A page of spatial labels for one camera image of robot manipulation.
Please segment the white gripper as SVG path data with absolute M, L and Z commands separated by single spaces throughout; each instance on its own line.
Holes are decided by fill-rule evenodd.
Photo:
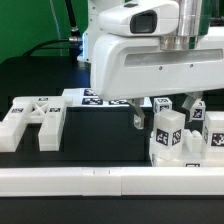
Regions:
M 129 99 L 139 130 L 145 121 L 142 97 L 187 93 L 182 107 L 190 110 L 201 91 L 224 88 L 224 27 L 210 28 L 186 51 L 162 51 L 157 37 L 103 35 L 93 50 L 90 83 L 105 101 Z

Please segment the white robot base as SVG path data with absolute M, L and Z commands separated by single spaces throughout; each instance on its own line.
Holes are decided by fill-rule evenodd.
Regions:
M 82 53 L 78 60 L 91 63 L 96 40 L 103 34 L 99 28 L 99 14 L 109 8 L 108 0 L 88 0 L 88 26 L 82 34 Z

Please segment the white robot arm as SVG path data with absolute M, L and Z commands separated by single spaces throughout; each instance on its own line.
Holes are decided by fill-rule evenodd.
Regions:
M 206 90 L 224 88 L 224 26 L 214 0 L 133 0 L 99 15 L 91 88 L 103 100 L 184 93 L 190 111 Z

